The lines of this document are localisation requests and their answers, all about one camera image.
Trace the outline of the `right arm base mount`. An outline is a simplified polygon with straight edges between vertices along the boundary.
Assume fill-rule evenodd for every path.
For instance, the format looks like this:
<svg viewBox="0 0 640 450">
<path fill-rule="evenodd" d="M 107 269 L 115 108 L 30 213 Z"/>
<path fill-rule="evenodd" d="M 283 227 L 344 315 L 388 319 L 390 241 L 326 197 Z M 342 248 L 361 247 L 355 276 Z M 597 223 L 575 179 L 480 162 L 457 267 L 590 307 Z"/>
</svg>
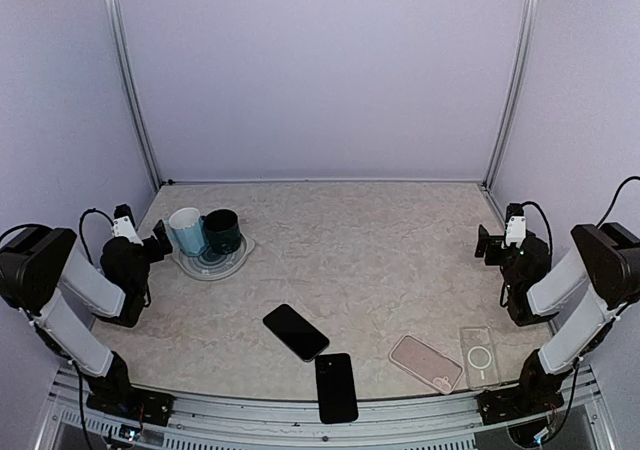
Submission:
<svg viewBox="0 0 640 450">
<path fill-rule="evenodd" d="M 551 393 L 533 399 L 526 398 L 518 387 L 485 390 L 476 397 L 484 425 L 493 425 L 562 407 L 564 398 Z"/>
</svg>

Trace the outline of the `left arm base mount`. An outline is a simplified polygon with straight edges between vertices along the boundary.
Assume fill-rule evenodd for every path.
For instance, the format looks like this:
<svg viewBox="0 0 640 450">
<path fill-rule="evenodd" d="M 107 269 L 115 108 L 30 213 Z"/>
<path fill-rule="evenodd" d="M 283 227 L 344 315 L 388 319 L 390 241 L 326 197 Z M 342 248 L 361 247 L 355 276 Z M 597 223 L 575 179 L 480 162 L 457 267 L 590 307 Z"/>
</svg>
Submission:
<svg viewBox="0 0 640 450">
<path fill-rule="evenodd" d="M 91 394 L 86 401 L 88 408 L 105 414 L 135 420 L 142 424 L 166 427 L 175 398 L 163 392 L 134 388 L 128 401 L 117 403 L 106 396 Z"/>
</svg>

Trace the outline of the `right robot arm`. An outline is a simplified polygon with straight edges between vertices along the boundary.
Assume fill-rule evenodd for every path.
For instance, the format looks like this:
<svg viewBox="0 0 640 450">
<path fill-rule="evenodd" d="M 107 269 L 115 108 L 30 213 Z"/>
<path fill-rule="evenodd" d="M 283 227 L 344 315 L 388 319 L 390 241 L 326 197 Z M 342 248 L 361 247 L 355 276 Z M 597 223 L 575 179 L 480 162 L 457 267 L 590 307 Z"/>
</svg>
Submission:
<svg viewBox="0 0 640 450">
<path fill-rule="evenodd" d="M 557 264 L 551 246 L 516 216 L 503 235 L 478 228 L 475 255 L 497 266 L 505 307 L 520 326 L 552 320 L 572 295 L 586 289 L 555 335 L 525 360 L 511 403 L 523 414 L 553 399 L 582 358 L 597 347 L 624 309 L 639 299 L 639 238 L 616 222 L 578 224 L 573 245 Z"/>
</svg>

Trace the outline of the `pink phone case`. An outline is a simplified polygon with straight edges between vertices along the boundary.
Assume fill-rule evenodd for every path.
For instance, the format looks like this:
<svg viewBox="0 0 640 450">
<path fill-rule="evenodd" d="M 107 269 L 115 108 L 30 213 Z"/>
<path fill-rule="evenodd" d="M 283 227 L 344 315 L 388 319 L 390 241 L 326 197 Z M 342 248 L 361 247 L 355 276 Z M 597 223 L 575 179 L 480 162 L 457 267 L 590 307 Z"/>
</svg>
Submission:
<svg viewBox="0 0 640 450">
<path fill-rule="evenodd" d="M 389 353 L 389 360 L 442 395 L 451 394 L 464 373 L 461 364 L 411 335 L 399 339 Z"/>
</svg>

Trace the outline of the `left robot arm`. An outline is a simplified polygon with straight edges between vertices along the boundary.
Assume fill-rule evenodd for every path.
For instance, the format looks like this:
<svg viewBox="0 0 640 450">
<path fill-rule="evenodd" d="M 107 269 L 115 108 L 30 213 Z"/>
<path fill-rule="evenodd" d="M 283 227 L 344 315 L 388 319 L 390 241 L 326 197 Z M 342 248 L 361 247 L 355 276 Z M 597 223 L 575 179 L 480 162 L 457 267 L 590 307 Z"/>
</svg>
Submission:
<svg viewBox="0 0 640 450">
<path fill-rule="evenodd" d="M 89 384 L 92 397 L 121 415 L 133 413 L 145 392 L 133 386 L 124 359 L 101 343 L 69 306 L 77 297 L 98 319 L 132 328 L 151 303 L 152 264 L 172 253 L 163 224 L 142 239 L 126 217 L 116 219 L 113 236 L 94 266 L 69 228 L 21 224 L 1 236 L 1 296 L 21 311 L 40 338 L 69 360 Z"/>
</svg>

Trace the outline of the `black phone back up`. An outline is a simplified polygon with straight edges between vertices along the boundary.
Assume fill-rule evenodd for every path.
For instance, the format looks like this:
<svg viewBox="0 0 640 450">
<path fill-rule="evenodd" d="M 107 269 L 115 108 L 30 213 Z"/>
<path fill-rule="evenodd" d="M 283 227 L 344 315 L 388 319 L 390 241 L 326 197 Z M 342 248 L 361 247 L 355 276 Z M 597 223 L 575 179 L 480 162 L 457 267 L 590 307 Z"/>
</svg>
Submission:
<svg viewBox="0 0 640 450">
<path fill-rule="evenodd" d="M 323 424 L 356 421 L 359 411 L 350 356 L 319 355 L 314 362 L 320 421 Z"/>
</svg>

